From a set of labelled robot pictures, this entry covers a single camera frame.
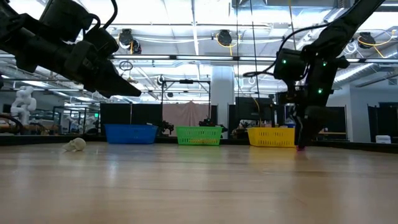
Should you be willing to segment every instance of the plastic basket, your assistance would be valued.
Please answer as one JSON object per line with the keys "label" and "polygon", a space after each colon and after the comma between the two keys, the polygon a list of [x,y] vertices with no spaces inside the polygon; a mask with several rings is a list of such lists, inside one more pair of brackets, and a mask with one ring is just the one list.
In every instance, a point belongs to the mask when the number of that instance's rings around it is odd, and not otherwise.
{"label": "plastic basket", "polygon": [[178,126],[176,130],[180,145],[218,146],[223,127]]}
{"label": "plastic basket", "polygon": [[248,128],[250,145],[259,147],[295,147],[294,128]]}
{"label": "plastic basket", "polygon": [[106,140],[110,144],[153,144],[157,126],[135,124],[105,124]]}

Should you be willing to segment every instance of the pillar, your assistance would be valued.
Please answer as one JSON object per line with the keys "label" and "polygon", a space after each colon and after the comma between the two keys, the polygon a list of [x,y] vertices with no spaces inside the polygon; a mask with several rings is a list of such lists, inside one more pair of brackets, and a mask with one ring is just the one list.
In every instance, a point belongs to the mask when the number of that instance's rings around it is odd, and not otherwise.
{"label": "pillar", "polygon": [[[210,101],[211,105],[218,106],[218,124],[222,124],[228,129],[228,105],[234,104],[234,86],[235,80],[232,67],[213,67]],[[223,133],[223,139],[228,139],[228,132]]]}

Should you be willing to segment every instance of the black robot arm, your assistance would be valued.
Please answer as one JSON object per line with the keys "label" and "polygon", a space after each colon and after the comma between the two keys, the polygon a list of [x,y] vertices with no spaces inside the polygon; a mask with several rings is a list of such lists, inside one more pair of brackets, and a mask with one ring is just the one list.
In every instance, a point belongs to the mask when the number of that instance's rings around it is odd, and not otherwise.
{"label": "black robot arm", "polygon": [[[318,134],[330,119],[330,112],[326,109],[332,85],[339,68],[347,68],[349,62],[345,57],[337,58],[347,43],[353,38],[358,28],[384,0],[357,0],[353,7],[335,21],[319,27],[326,27],[319,38],[307,45],[302,51],[281,49],[277,52],[274,78],[283,80],[287,85],[287,92],[279,94],[280,103],[294,103],[290,115],[296,122],[296,144],[305,147]],[[294,32],[289,37],[303,30]],[[247,73],[250,77],[267,73]],[[297,81],[305,79],[304,85],[296,85]]]}
{"label": "black robot arm", "polygon": [[[117,14],[116,0],[114,19]],[[0,49],[15,55],[17,67],[34,72],[37,66],[84,84],[103,96],[140,96],[141,92],[119,76],[108,57],[118,50],[115,39],[98,25],[98,16],[72,0],[50,0],[39,20],[18,14],[8,0],[0,0]],[[82,41],[75,44],[79,33]]]}

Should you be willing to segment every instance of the pink curtain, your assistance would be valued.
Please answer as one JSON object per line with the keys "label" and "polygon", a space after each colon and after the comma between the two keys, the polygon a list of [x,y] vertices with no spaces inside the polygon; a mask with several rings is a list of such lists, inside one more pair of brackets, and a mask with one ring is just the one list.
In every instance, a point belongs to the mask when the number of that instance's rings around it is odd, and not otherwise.
{"label": "pink curtain", "polygon": [[177,126],[199,126],[199,121],[208,117],[208,105],[199,105],[193,102],[185,104],[164,104],[163,120]]}

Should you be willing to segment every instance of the green basket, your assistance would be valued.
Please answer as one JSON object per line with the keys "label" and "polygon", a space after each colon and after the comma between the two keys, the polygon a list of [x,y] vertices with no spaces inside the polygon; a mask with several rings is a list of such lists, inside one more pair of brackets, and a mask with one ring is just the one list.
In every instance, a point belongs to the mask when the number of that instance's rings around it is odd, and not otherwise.
{"label": "green basket", "polygon": [[176,130],[180,145],[218,146],[223,127],[179,126]]}

